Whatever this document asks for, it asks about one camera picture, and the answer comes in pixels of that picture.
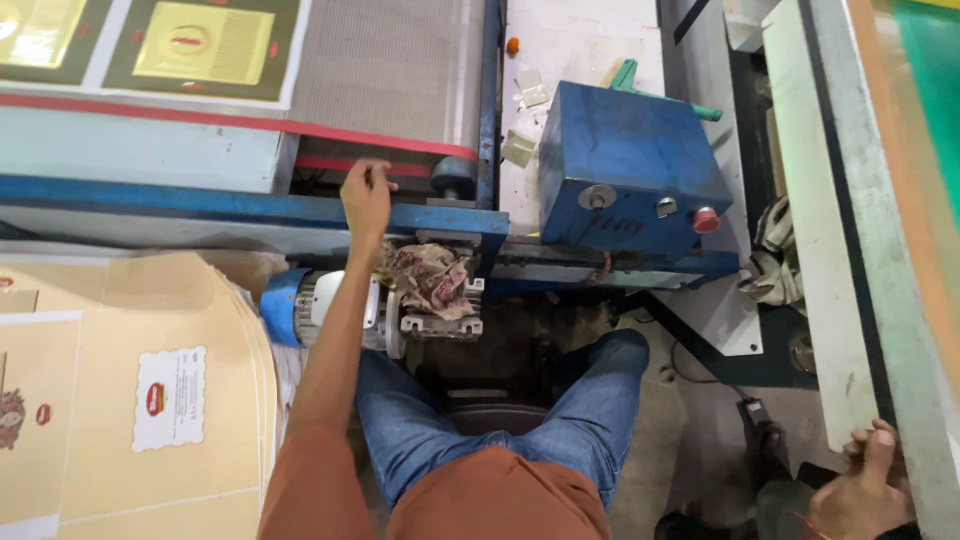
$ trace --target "hand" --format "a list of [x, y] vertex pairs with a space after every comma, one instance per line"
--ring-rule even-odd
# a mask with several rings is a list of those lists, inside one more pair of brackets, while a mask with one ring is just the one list
[[810, 502], [810, 523], [830, 540], [874, 540], [917, 520], [897, 432], [880, 420], [874, 427], [852, 433], [850, 470]]
[[373, 259], [390, 224], [390, 192], [398, 186], [387, 181], [390, 164], [381, 160], [359, 160], [347, 174], [340, 189], [350, 227], [350, 253]]

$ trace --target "cloth rag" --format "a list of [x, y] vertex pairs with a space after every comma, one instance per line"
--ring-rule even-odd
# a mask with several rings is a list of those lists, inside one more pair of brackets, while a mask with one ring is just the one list
[[474, 313], [465, 294], [470, 257], [438, 244], [406, 246], [387, 255], [400, 302], [406, 307], [457, 321]]
[[787, 197], [779, 198], [763, 212], [754, 243], [756, 251], [740, 270], [739, 289], [757, 302], [792, 306], [806, 316], [804, 276]]

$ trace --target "chair seat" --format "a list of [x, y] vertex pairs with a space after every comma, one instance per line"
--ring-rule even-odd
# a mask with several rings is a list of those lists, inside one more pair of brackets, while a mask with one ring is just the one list
[[532, 405], [473, 403], [449, 405], [446, 416], [464, 436], [477, 436], [500, 430], [513, 436], [521, 436], [543, 424], [548, 412], [545, 408]]

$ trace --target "blue metal frame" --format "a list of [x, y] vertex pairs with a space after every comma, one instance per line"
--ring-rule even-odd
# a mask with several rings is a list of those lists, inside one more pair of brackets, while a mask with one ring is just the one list
[[[583, 264], [578, 264], [565, 259], [551, 260], [548, 258], [538, 258], [537, 262], [541, 264], [561, 264], [564, 266], [582, 265], [599, 269], [595, 260], [584, 261]], [[624, 268], [620, 268], [620, 264], [617, 263], [615, 269], [623, 270]], [[740, 258], [736, 253], [709, 250], [692, 253], [677, 260], [668, 260], [662, 257], [647, 257], [639, 261], [636, 266], [630, 266], [631, 272], [674, 272], [677, 274], [700, 274], [703, 276], [689, 286], [699, 286], [709, 282], [715, 282], [737, 273], [739, 269]], [[586, 283], [536, 282], [530, 280], [487, 278], [486, 292], [489, 296], [493, 297], [509, 297], [519, 294], [576, 289], [588, 286]]]
[[[274, 197], [207, 189], [112, 184], [0, 175], [0, 207], [67, 209], [118, 215], [141, 215], [348, 230], [339, 199]], [[419, 229], [480, 233], [480, 276], [493, 269], [510, 228], [502, 212], [417, 205], [394, 205], [388, 233], [414, 235]]]
[[500, 169], [497, 159], [500, 147], [496, 132], [496, 120], [500, 115], [497, 106], [497, 70], [500, 66], [501, 43], [500, 0], [486, 0], [483, 27], [483, 60], [480, 79], [480, 166], [477, 174], [477, 209], [496, 208], [496, 179]]

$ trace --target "white table surface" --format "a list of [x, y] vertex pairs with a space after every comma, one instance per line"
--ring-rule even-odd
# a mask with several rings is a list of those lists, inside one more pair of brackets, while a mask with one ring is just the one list
[[654, 0], [511, 0], [511, 37], [520, 52], [504, 58], [501, 134], [505, 140], [515, 130], [538, 147], [526, 169], [500, 164], [500, 211], [510, 213], [510, 234], [526, 235], [540, 231], [539, 143], [552, 102], [524, 107], [516, 74], [537, 69], [552, 98], [560, 81], [608, 86], [623, 61], [634, 59], [634, 88], [663, 95], [663, 53]]

